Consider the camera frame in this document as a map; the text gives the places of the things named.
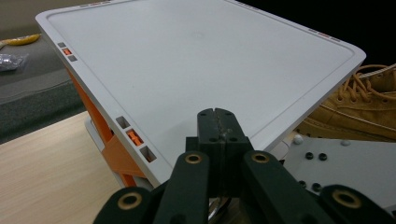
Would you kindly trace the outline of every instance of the wooden table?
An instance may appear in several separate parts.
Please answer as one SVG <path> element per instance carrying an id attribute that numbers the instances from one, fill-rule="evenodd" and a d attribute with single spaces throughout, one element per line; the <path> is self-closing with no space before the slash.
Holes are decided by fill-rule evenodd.
<path id="1" fill-rule="evenodd" d="M 92 223 L 120 185 L 87 112 L 0 145 L 0 223 Z"/>

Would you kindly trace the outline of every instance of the tan boot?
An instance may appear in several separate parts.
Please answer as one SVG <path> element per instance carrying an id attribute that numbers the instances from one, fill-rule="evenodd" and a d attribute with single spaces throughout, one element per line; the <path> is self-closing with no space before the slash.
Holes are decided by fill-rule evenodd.
<path id="1" fill-rule="evenodd" d="M 379 70 L 363 73 L 373 68 Z M 396 142 L 396 63 L 360 67 L 295 131 L 311 137 Z"/>

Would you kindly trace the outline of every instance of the clear plastic wrapper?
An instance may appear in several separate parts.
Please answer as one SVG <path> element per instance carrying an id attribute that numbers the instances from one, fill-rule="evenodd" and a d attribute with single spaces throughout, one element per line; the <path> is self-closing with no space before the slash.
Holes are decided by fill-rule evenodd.
<path id="1" fill-rule="evenodd" d="M 27 58 L 26 55 L 0 54 L 0 72 L 15 70 L 22 66 Z"/>

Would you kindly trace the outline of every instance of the black mechanical arm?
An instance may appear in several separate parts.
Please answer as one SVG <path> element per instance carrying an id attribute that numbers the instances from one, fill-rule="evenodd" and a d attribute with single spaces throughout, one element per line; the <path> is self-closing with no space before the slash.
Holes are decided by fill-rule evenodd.
<path id="1" fill-rule="evenodd" d="M 274 156 L 254 150 L 235 115 L 207 109 L 197 115 L 198 136 L 168 181 L 153 191 L 114 193 L 94 223 L 208 223 L 209 198 L 238 198 L 247 223 L 396 223 L 385 210 L 346 186 L 304 189 Z"/>

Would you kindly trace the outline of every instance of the banana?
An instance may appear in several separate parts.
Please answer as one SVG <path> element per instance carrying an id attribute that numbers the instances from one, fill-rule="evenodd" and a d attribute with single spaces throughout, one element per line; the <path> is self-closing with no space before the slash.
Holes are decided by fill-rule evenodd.
<path id="1" fill-rule="evenodd" d="M 13 38 L 13 39 L 5 39 L 2 40 L 1 42 L 7 44 L 7 45 L 12 45 L 12 46 L 18 46 L 18 45 L 27 45 L 31 44 L 40 37 L 40 35 L 27 35 L 27 36 L 22 36 L 18 38 Z"/>

